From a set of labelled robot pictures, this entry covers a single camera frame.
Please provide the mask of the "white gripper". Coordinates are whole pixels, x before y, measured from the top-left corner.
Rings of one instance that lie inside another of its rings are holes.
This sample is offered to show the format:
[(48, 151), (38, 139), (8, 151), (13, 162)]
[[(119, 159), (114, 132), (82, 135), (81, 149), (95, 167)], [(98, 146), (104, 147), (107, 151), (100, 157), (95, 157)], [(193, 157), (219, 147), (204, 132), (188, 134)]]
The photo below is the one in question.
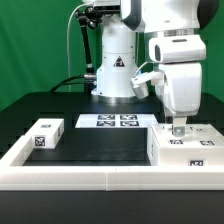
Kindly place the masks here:
[(157, 96), (174, 116), (172, 134), (185, 135), (187, 118), (200, 107), (202, 66), (206, 46), (199, 36), (151, 38), (148, 42), (154, 69), (163, 74), (163, 84), (156, 84)]

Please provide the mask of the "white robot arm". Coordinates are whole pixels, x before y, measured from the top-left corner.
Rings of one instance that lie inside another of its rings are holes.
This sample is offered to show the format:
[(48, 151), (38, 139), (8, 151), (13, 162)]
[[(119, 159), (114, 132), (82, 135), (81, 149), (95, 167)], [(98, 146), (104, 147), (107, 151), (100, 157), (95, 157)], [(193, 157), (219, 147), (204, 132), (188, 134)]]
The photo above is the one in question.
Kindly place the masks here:
[(155, 86), (183, 136), (198, 113), (206, 45), (200, 31), (215, 17), (220, 0), (82, 0), (90, 27), (102, 26), (102, 64), (93, 94), (143, 99)]

